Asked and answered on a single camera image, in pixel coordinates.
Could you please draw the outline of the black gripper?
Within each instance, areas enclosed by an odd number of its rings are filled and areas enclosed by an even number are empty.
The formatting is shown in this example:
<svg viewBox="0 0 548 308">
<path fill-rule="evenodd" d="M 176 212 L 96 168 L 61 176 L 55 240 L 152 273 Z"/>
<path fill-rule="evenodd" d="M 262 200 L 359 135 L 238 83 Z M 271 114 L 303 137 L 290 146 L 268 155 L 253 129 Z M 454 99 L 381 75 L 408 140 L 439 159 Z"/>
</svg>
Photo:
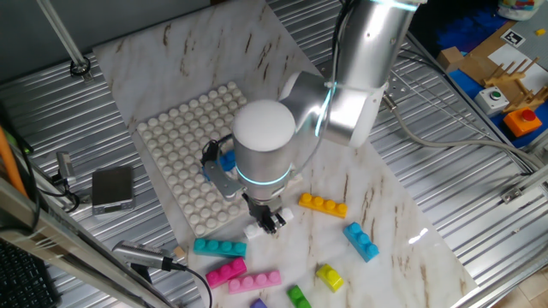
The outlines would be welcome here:
<svg viewBox="0 0 548 308">
<path fill-rule="evenodd" d="M 247 202 L 248 212 L 257 225 L 267 234 L 275 234 L 278 229 L 286 225 L 286 220 L 281 214 L 283 203 L 280 197 L 267 201 L 259 201 L 251 198 L 246 193 L 242 197 Z"/>
</svg>

